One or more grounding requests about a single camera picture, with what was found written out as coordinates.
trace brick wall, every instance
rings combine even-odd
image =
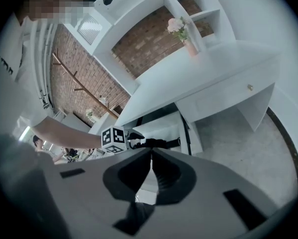
[[[106,70],[80,45],[64,25],[59,25],[53,43],[53,52],[77,79],[97,98],[106,97],[109,107],[122,108],[129,100],[129,94],[106,72]],[[55,108],[73,112],[88,125],[93,125],[86,117],[86,110],[93,109],[101,117],[105,110],[100,108],[84,91],[74,92],[79,86],[60,66],[51,64],[51,92]]]
[[[194,0],[179,2],[189,15],[201,12]],[[112,55],[133,78],[183,47],[180,40],[166,30],[172,17],[165,6],[157,9],[131,28],[113,47]],[[195,23],[202,37],[213,33],[203,20]]]

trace pink vase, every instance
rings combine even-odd
[[[195,48],[194,44],[190,40],[184,40],[184,46],[187,48],[191,57],[194,57],[198,54],[197,49]]]

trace light fixture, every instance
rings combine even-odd
[[[22,141],[25,137],[25,135],[28,133],[28,131],[30,130],[30,127],[27,127],[25,129],[25,131],[21,134],[20,138],[18,139],[19,141]]]

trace drawer knob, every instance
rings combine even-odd
[[[247,85],[247,88],[248,88],[250,91],[253,91],[253,89],[254,89],[253,85],[250,85],[250,84]]]

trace wooden rod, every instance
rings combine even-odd
[[[55,52],[53,52],[53,56],[61,64],[61,66],[69,74],[69,76],[73,79],[73,81],[76,82],[87,93],[88,96],[90,96],[98,105],[100,105],[103,109],[105,109],[111,116],[113,116],[115,119],[118,119],[118,116],[116,114],[110,111],[103,103],[101,103],[97,98],[95,98],[95,96],[91,94],[90,91],[86,89],[85,86],[82,85],[80,81],[76,79],[76,77],[69,71],[69,69],[64,65],[64,63],[58,58]]]

